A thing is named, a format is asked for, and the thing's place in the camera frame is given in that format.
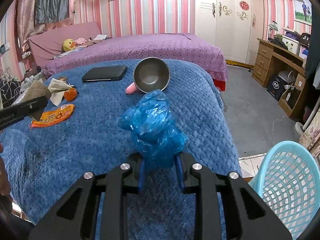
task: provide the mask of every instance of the wooden desk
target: wooden desk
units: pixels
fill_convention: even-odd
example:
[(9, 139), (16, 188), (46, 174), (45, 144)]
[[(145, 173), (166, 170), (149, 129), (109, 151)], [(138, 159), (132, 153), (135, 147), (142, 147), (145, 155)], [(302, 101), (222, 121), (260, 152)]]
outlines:
[(262, 86), (267, 87), (269, 78), (282, 70), (293, 70), (296, 81), (296, 88), (301, 91), (298, 100), (291, 109), (285, 98), (290, 92), (290, 88), (283, 93), (279, 100), (279, 106), (285, 111), (288, 117), (298, 118), (305, 107), (305, 97), (308, 86), (305, 77), (305, 70), (302, 68), (303, 59), (292, 52), (281, 48), (271, 42), (258, 39), (260, 41), (256, 63), (252, 77)]

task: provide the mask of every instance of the bed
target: bed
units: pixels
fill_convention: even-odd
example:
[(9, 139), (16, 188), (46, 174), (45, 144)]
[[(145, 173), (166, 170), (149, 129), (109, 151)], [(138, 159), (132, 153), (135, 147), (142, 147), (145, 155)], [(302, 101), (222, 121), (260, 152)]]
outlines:
[[(171, 78), (164, 93), (177, 127), (188, 136), (184, 151), (216, 173), (240, 172), (220, 93), (210, 75), (193, 63), (165, 61)], [(109, 172), (135, 151), (130, 133), (119, 127), (118, 120), (143, 96), (124, 93), (138, 62), (107, 61), (54, 74), (54, 78), (67, 76), (79, 92), (71, 117), (51, 127), (32, 129), (26, 117), (0, 134), (12, 197), (32, 222), (38, 222), (86, 171)], [(113, 65), (128, 66), (122, 80), (82, 83), (89, 69)], [(56, 106), (49, 102), (46, 111), (53, 109)], [(150, 172), (143, 192), (130, 194), (127, 206), (129, 239), (193, 239), (195, 196), (179, 191), (174, 167)]]
[(195, 63), (206, 70), (220, 91), (225, 90), (227, 65), (221, 50), (191, 34), (143, 34), (105, 40), (71, 55), (61, 53), (64, 40), (94, 38), (100, 34), (95, 22), (66, 26), (29, 38), (37, 65), (52, 75), (74, 67), (102, 61), (159, 57)]

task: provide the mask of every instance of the red paper decoration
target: red paper decoration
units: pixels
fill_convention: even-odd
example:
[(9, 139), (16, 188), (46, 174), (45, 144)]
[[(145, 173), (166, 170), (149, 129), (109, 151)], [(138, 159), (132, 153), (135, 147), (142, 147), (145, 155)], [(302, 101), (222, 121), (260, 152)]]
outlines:
[(246, 1), (241, 1), (240, 2), (240, 7), (242, 8), (242, 10), (249, 10), (249, 4)]

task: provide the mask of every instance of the blue plastic bag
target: blue plastic bag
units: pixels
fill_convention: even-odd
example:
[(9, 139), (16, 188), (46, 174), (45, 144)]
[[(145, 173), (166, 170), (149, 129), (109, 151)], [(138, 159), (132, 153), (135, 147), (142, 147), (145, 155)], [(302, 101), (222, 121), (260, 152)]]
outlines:
[(120, 127), (131, 131), (136, 150), (148, 170), (169, 168), (188, 137), (180, 131), (169, 109), (169, 100), (160, 90), (147, 93), (135, 107), (120, 116)]

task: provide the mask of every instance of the black smartphone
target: black smartphone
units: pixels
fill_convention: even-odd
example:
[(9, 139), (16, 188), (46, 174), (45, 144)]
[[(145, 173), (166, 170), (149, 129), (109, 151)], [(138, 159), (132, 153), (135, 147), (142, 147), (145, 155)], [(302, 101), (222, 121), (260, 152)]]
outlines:
[(82, 82), (121, 80), (124, 74), (127, 72), (127, 69), (127, 66), (92, 68), (82, 77)]

